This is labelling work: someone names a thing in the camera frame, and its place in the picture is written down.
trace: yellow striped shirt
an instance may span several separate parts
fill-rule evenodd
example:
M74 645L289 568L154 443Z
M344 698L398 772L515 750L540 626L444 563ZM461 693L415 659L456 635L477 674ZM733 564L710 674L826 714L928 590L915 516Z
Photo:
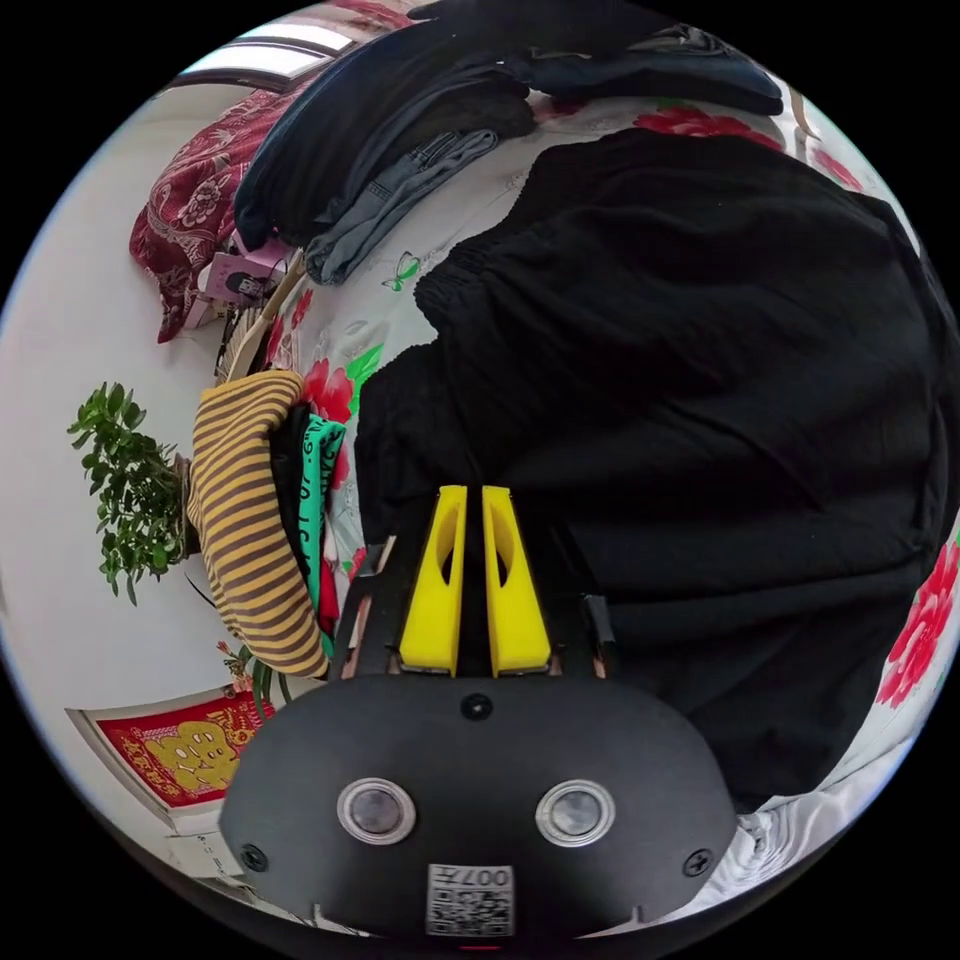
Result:
M327 670L320 627L270 471L270 431L302 392L299 374L285 370L204 390L193 426L187 516L227 629L274 670L319 677Z

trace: qr code label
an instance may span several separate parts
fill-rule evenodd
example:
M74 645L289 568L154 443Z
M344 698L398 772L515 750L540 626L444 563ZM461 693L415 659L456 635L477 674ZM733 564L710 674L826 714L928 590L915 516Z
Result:
M435 937L513 936L513 868L431 863L427 933Z

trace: red pillow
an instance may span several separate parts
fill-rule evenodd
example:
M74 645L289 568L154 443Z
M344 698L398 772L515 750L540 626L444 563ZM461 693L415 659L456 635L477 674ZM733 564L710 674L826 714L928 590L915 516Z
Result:
M197 276L233 233L233 197L274 123L303 92L258 90L201 130L170 161L130 235L134 260L157 282L172 340L197 295Z

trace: floral bed sheet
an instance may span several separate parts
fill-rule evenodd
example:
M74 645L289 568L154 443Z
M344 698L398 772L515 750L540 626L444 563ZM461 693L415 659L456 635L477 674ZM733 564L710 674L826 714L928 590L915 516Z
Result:
M303 374L316 411L347 427L332 483L326 550L341 603L364 555L353 462L363 384L407 347L435 337L413 299L419 277L457 242L507 214L543 150L630 126L685 136L748 137L849 190L888 201L917 245L899 203L862 154L822 113L781 85L785 109L776 118L693 102L618 98L558 105L534 95L537 130L501 144L425 198L343 286L319 286L306 277L297 285L271 331L268 358L274 366ZM818 791L775 797L741 817L733 844L700 895L659 922L706 909L785 869L850 823L882 788L919 732L953 659L960 637L954 602L958 566L955 526L903 632L891 637L876 702L840 763Z

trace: screw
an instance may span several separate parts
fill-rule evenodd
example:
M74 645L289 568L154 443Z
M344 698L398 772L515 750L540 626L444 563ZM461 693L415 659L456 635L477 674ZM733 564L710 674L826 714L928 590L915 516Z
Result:
M245 843L240 848L240 862L254 873L263 873L267 869L267 855L252 843Z
M471 693L460 702L460 712L467 720L486 720L493 713L493 701L483 693Z
M699 877L711 863L713 863L713 854L709 850L695 850L683 861L683 875Z

